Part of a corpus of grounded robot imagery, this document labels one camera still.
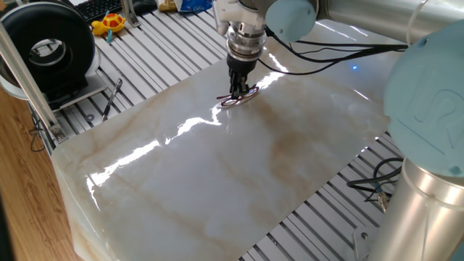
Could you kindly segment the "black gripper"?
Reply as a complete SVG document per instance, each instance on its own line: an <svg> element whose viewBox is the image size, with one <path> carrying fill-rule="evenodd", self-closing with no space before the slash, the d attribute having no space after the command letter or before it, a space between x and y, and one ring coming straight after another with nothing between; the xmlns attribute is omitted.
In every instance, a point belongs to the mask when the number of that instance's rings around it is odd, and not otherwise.
<svg viewBox="0 0 464 261"><path fill-rule="evenodd" d="M249 93L249 85L247 84L247 76L256 67L257 60L241 61L227 55L226 63L228 66L228 75L230 76L230 93L232 99L245 97Z"/></svg>

